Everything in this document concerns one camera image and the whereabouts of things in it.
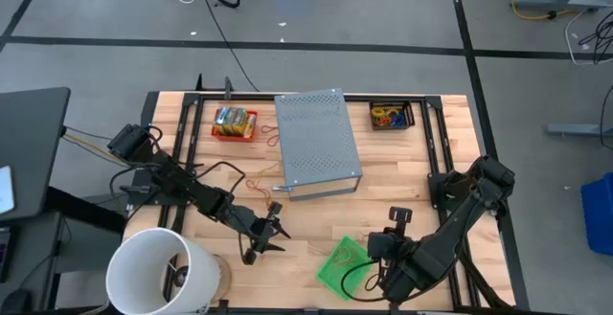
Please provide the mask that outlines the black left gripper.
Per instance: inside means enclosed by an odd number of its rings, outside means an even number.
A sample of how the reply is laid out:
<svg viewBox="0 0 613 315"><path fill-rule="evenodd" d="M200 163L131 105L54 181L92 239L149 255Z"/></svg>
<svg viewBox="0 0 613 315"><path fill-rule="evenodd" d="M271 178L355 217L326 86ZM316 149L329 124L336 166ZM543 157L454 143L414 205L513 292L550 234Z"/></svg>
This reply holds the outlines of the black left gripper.
<svg viewBox="0 0 613 315"><path fill-rule="evenodd" d="M278 218L282 208L282 204L273 201L268 207L266 217L257 217L253 210L244 206L233 205L230 208L229 227L238 232L238 247L245 265L253 265L257 253L285 251L285 248L269 242L277 235L290 238Z"/></svg>

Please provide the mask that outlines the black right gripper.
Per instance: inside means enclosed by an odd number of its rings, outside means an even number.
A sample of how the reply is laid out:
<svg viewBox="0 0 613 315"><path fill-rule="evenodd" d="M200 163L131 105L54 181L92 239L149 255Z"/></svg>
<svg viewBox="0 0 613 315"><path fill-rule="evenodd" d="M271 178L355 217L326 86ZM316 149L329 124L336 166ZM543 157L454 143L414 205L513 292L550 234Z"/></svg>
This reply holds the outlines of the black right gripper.
<svg viewBox="0 0 613 315"><path fill-rule="evenodd" d="M396 226L385 227L383 233L369 233L368 255L371 259L393 259L398 255L401 246L408 241L405 232L412 215L413 211L408 208L390 208L388 217Z"/></svg>

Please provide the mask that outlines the green plastic basket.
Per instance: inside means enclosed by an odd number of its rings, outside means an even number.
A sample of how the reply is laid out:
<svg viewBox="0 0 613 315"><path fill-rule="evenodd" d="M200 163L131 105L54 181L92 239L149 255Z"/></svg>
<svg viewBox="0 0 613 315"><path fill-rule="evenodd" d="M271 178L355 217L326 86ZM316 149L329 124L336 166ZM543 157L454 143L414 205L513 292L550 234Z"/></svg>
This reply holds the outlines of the green plastic basket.
<svg viewBox="0 0 613 315"><path fill-rule="evenodd" d="M361 249L367 260L351 268L334 268L332 266L330 256L337 248L341 246ZM316 278L340 299L347 301L350 297L346 292L344 292L344 290L348 291L351 296L354 296L356 290L360 286L364 285L367 275L370 273L370 270L373 267L370 264L370 261L371 259L368 256L367 250L362 245L351 237L344 236L336 244L331 254L318 271Z"/></svg>

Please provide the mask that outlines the grey perforated metal shelf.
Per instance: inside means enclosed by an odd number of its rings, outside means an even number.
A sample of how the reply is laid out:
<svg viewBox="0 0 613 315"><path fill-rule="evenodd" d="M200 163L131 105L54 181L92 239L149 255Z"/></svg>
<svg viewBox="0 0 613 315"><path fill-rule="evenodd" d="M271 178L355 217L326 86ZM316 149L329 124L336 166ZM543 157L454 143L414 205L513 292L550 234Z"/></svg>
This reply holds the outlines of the grey perforated metal shelf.
<svg viewBox="0 0 613 315"><path fill-rule="evenodd" d="M275 109L289 199L357 191L363 172L343 91L279 95Z"/></svg>

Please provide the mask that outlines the red plastic basket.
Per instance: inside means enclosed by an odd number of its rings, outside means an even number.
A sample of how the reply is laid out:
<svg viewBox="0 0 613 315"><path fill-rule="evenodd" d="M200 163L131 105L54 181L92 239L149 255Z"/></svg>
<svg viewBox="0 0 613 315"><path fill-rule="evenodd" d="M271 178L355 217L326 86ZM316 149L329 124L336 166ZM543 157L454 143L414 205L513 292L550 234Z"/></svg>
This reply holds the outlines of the red plastic basket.
<svg viewBox="0 0 613 315"><path fill-rule="evenodd" d="M248 114L250 114L250 113L256 114L257 115L257 119L258 119L258 113L256 111L254 111L254 110L247 110L247 109L245 109L245 110L247 111ZM235 136L229 135L229 133L228 133L228 131L226 129L227 117L226 117L226 120L224 122L224 128L225 128L225 132L226 132L225 135L218 135L216 133L215 128L214 128L214 120L213 120L213 125L212 125L212 129L211 129L211 135L213 137L215 137L215 138L217 138L219 140L222 140L222 141L236 141L236 142L245 142L245 143L252 142L255 139L257 120L256 120L255 129L254 129L254 132L253 132L253 136L250 139L245 139L243 136L239 136L237 134L237 132L236 132Z"/></svg>

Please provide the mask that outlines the shiny clear-wrapped pack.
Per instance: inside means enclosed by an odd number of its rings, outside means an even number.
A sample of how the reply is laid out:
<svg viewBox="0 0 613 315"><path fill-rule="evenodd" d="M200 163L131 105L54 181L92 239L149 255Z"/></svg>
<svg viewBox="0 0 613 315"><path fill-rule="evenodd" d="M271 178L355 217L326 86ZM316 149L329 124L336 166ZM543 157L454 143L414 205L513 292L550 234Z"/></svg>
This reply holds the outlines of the shiny clear-wrapped pack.
<svg viewBox="0 0 613 315"><path fill-rule="evenodd" d="M229 135L232 135L232 136L236 135L234 124L235 124L237 117L239 117L239 112L240 112L240 109L236 107L231 107L229 109L229 114L227 117L227 124L226 124L226 129Z"/></svg>

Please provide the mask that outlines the green white crayon pack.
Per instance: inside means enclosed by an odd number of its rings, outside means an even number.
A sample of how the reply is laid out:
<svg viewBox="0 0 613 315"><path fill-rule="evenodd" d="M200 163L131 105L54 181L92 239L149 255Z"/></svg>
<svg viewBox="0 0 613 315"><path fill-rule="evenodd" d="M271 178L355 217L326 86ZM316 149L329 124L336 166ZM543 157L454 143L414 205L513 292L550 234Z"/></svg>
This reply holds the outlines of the green white crayon pack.
<svg viewBox="0 0 613 315"><path fill-rule="evenodd" d="M229 112L228 107L221 107L217 110L216 117L214 119L214 128L218 135L225 135L224 122Z"/></svg>

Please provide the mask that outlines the black plastic basket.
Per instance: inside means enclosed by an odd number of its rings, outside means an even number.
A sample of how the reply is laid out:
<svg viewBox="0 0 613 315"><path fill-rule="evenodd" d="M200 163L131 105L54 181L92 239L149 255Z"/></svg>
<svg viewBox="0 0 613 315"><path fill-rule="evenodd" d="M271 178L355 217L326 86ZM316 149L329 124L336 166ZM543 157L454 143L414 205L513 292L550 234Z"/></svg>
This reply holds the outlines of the black plastic basket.
<svg viewBox="0 0 613 315"><path fill-rule="evenodd" d="M370 101L369 110L374 130L404 130L415 124L409 101Z"/></svg>

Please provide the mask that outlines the black side desk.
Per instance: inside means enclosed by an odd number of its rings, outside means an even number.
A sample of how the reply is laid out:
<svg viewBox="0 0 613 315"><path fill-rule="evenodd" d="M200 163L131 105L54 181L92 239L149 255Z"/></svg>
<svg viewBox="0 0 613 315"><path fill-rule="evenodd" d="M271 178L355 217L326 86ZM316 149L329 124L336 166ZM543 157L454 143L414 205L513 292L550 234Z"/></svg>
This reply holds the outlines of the black side desk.
<svg viewBox="0 0 613 315"><path fill-rule="evenodd" d="M0 93L0 168L11 169L14 208L0 221L43 212L71 91Z"/></svg>

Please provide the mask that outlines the round wooden lamp base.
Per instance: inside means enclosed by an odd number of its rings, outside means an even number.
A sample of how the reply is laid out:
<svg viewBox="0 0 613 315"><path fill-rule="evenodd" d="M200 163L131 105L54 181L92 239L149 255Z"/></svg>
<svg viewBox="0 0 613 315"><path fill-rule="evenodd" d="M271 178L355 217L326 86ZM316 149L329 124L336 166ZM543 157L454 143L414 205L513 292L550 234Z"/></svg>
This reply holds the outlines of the round wooden lamp base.
<svg viewBox="0 0 613 315"><path fill-rule="evenodd" d="M232 269L229 262L220 255L214 255L214 258L220 269L220 280L217 291L211 299L212 304L218 303L228 294L232 283Z"/></svg>

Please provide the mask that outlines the brown rubber band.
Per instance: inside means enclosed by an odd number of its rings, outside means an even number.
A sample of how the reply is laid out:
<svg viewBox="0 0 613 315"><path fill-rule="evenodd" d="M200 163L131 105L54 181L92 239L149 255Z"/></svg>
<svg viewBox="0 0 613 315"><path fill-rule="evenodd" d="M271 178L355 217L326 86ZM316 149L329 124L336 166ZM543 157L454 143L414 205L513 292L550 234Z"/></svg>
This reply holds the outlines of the brown rubber band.
<svg viewBox="0 0 613 315"><path fill-rule="evenodd" d="M265 124L261 127L261 133L267 137L266 144L268 146L274 147L279 143L280 134L277 126Z"/></svg>

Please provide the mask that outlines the blue plastic bin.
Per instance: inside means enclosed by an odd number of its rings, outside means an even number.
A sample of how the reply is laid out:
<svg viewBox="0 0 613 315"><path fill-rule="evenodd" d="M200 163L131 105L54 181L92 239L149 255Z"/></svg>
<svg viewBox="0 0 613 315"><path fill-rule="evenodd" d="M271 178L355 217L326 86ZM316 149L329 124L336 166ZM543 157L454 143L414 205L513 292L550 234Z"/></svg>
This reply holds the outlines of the blue plastic bin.
<svg viewBox="0 0 613 315"><path fill-rule="evenodd" d="M590 249L613 256L613 172L583 185L580 195Z"/></svg>

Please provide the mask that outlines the grey table foot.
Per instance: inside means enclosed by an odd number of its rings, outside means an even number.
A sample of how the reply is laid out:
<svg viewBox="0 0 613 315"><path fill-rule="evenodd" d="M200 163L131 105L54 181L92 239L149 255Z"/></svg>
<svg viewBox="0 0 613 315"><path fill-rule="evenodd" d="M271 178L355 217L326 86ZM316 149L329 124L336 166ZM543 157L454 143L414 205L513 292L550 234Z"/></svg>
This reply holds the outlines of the grey table foot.
<svg viewBox="0 0 613 315"><path fill-rule="evenodd" d="M545 128L549 134L613 137L613 126L601 128L599 124L546 124Z"/></svg>

